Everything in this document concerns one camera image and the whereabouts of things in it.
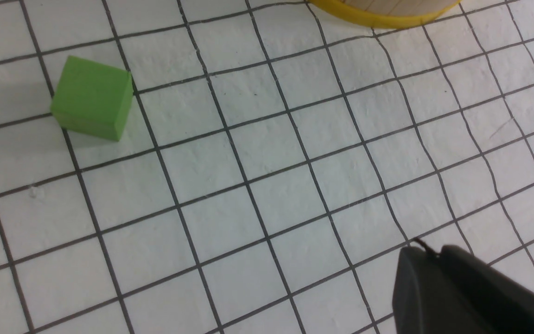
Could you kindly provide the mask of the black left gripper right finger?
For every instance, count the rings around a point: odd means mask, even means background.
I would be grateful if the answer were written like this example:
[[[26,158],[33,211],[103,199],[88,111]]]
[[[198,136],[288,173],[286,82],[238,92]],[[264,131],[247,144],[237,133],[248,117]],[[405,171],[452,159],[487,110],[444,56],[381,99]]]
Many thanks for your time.
[[[534,334],[534,293],[455,245],[439,265],[460,294],[497,334]]]

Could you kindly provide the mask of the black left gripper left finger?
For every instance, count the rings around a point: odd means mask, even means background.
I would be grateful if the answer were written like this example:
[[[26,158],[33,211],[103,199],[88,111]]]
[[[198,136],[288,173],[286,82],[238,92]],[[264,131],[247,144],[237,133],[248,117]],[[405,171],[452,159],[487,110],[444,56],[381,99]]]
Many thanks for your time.
[[[392,309],[399,334],[481,334],[483,322],[418,247],[399,251]]]

